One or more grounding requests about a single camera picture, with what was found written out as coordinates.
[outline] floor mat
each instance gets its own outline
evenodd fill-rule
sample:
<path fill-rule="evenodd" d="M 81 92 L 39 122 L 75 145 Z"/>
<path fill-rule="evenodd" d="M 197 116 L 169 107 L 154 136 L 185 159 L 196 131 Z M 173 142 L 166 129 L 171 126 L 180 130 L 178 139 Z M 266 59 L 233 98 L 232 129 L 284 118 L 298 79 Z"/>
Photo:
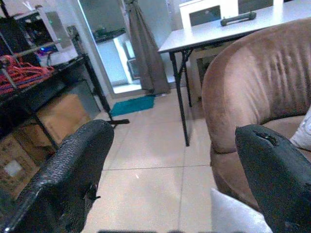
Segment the floor mat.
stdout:
<path fill-rule="evenodd" d="M 115 117 L 127 113 L 146 110 L 149 108 L 153 108 L 154 101 L 155 101 L 154 96 L 144 96 L 136 99 L 118 102 L 113 106 L 113 109 L 111 110 L 110 113 L 113 117 Z"/>

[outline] brown velvet sofa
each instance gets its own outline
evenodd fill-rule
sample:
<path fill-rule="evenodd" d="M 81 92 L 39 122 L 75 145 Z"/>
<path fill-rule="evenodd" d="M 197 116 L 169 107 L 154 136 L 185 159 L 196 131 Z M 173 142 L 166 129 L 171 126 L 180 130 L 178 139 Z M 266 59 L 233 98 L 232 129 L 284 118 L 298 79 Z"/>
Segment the brown velvet sofa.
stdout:
<path fill-rule="evenodd" d="M 311 105 L 311 18 L 237 40 L 211 63 L 202 91 L 218 189 L 259 209 L 236 151 L 235 129 L 260 124 L 292 137 Z M 311 152 L 302 152 L 311 161 Z"/>

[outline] white pillow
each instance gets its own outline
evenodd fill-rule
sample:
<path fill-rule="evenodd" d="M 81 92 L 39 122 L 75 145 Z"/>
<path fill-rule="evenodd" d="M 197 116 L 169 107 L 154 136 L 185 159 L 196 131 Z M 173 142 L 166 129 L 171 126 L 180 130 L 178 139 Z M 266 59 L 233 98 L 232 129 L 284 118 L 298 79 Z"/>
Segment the white pillow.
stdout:
<path fill-rule="evenodd" d="M 296 147 L 311 151 L 311 107 L 290 141 Z"/>

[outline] tile floor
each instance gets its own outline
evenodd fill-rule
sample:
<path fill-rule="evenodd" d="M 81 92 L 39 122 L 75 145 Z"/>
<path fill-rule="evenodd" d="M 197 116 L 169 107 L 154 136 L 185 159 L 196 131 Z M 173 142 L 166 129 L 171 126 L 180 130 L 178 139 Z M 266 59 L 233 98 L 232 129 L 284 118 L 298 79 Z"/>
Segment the tile floor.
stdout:
<path fill-rule="evenodd" d="M 176 90 L 155 106 L 127 114 L 104 164 L 83 233 L 211 231 L 210 139 L 200 102 L 190 109 L 183 89 L 190 147 L 185 147 Z M 97 118 L 106 119 L 105 113 Z"/>

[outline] black handle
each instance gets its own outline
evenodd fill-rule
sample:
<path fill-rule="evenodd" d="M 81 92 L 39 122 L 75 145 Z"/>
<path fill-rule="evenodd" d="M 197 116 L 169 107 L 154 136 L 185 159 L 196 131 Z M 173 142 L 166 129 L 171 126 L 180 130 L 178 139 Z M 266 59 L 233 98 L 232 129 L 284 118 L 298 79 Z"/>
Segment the black handle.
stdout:
<path fill-rule="evenodd" d="M 232 18 L 224 18 L 220 21 L 220 24 L 222 26 L 226 26 L 227 23 L 230 23 L 230 22 L 234 22 L 234 21 L 239 21 L 239 20 L 243 20 L 243 19 L 247 19 L 247 20 L 253 20 L 256 18 L 256 12 L 250 12 L 250 13 L 246 13 L 246 14 L 243 14 L 243 15 L 239 15 L 239 16 L 235 16 L 235 17 L 232 17 Z"/>

